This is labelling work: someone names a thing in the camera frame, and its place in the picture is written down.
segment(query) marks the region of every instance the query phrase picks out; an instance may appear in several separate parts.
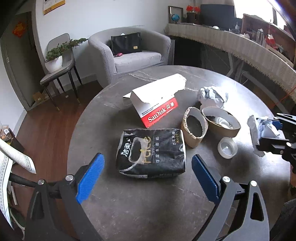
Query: globe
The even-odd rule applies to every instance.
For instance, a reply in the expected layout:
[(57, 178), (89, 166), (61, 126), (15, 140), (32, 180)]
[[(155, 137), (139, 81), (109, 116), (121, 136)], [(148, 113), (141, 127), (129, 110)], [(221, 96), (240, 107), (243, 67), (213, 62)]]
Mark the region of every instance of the globe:
[(172, 15), (172, 20), (173, 20), (174, 22), (178, 22), (178, 21), (180, 20), (180, 16), (179, 16), (178, 14), (173, 14), (173, 15)]

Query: round table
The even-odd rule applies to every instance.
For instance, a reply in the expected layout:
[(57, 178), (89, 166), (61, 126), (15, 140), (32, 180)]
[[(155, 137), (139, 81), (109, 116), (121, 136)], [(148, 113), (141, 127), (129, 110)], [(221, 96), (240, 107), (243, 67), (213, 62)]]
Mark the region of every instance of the round table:
[[(130, 102), (122, 96), (151, 81), (179, 73), (186, 81), (185, 90), (175, 97), (179, 106), (155, 123), (151, 129), (180, 128), (186, 109), (197, 103), (203, 86), (220, 86), (229, 93), (225, 110), (241, 124), (233, 138), (238, 152), (232, 159), (217, 151), (220, 141), (210, 131), (195, 149), (186, 147), (186, 172), (175, 178), (139, 180), (126, 177), (115, 169), (115, 157), (122, 131), (144, 128)], [(205, 223), (214, 204), (209, 202), (192, 169), (192, 156), (198, 153), (221, 176), (235, 182), (256, 180), (261, 189), (270, 227), (286, 201), (290, 164), (280, 155), (253, 153), (247, 119), (273, 117), (267, 106), (246, 87), (215, 72), (188, 66), (160, 66), (127, 75), (103, 89), (86, 107), (72, 135), (68, 153), (68, 173), (76, 173), (97, 152), (104, 154), (105, 168), (82, 207), (95, 229), (112, 241), (192, 240)]]

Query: white flower pot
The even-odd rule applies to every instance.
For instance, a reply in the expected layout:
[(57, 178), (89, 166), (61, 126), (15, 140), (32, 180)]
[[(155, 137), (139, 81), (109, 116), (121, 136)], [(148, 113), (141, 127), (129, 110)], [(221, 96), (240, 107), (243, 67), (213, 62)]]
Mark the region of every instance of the white flower pot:
[(62, 67), (62, 63), (63, 63), (63, 56), (60, 56), (54, 60), (45, 62), (45, 67), (50, 73), (52, 73), (60, 69)]

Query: sandisk logo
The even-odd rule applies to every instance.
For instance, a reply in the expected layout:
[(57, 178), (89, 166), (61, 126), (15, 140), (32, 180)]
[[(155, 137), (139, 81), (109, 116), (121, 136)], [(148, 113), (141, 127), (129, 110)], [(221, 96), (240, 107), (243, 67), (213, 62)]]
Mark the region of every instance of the sandisk logo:
[(154, 121), (155, 119), (157, 119), (158, 117), (160, 117), (166, 111), (167, 110), (165, 108), (162, 108), (161, 110), (157, 111), (154, 116), (149, 116), (148, 117), (149, 122)]

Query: baseboard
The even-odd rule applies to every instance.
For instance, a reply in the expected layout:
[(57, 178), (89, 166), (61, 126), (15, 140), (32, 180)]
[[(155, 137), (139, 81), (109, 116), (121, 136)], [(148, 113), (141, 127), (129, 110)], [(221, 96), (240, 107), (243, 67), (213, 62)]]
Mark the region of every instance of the baseboard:
[[(84, 77), (84, 78), (81, 79), (81, 82), (83, 84), (86, 84), (86, 83), (89, 83), (89, 82), (92, 82), (92, 81), (96, 81), (96, 75), (95, 74), (86, 76), (86, 77)], [(75, 80), (74, 81), (74, 84), (75, 84), (76, 87), (79, 87), (80, 86), (80, 83), (79, 83), (78, 80)], [(69, 84), (64, 85), (63, 88), (64, 88), (65, 91), (68, 91), (68, 90), (71, 90), (72, 89), (72, 85), (71, 85), (71, 83), (69, 83)], [(63, 93), (63, 90), (61, 89), (60, 86), (58, 87), (58, 91), (60, 93)], [(50, 94), (52, 96), (55, 96), (56, 95), (52, 88), (49, 88), (49, 92), (50, 92)]]
[(24, 109), (22, 111), (22, 114), (20, 115), (16, 125), (15, 125), (14, 130), (13, 130), (13, 134), (15, 136), (17, 136), (17, 134), (18, 134), (18, 131), (20, 130), (20, 126), (22, 125), (22, 122), (23, 122), (24, 118), (26, 117), (26, 114), (27, 114), (27, 111)]

